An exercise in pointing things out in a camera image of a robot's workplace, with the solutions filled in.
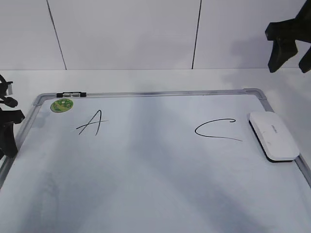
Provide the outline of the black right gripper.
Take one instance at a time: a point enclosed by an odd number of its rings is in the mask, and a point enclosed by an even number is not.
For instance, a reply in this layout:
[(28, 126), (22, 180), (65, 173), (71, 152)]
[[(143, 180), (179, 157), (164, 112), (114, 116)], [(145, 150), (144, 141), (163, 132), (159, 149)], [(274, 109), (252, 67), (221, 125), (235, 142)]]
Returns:
[[(265, 35), (268, 41), (273, 41), (268, 68), (270, 72), (276, 72), (298, 53), (295, 40), (311, 42), (311, 1), (307, 0), (303, 4), (295, 18), (270, 22)], [(311, 48), (301, 58), (298, 66), (302, 73), (311, 70)]]

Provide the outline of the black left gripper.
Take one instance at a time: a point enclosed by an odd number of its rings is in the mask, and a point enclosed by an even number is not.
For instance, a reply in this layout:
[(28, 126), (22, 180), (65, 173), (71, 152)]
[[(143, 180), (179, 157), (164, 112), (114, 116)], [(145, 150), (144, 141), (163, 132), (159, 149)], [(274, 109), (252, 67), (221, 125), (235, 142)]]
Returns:
[[(15, 108), (18, 101), (12, 97), (1, 96), (1, 103)], [(14, 158), (17, 154), (17, 146), (14, 138), (13, 124), (20, 124), (25, 119), (21, 110), (0, 110), (0, 157)]]

